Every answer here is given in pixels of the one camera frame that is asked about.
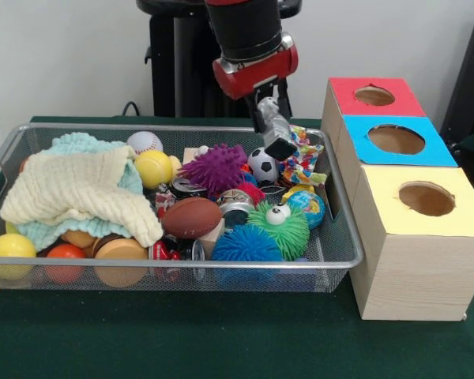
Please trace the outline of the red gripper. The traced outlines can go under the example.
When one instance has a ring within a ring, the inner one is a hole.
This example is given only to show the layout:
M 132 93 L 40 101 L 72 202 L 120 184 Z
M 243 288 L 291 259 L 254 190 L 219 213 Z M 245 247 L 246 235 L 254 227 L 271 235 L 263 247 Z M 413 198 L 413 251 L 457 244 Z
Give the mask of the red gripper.
M 267 58 L 239 67 L 223 58 L 213 62 L 213 72 L 223 93 L 231 99 L 244 97 L 248 106 L 250 119 L 256 133 L 264 133 L 266 126 L 263 116 L 258 110 L 255 90 L 264 84 L 277 81 L 277 104 L 284 118 L 292 117 L 292 108 L 288 96 L 286 77 L 293 74 L 298 66 L 296 45 L 290 41 L 282 44 L 278 52 Z

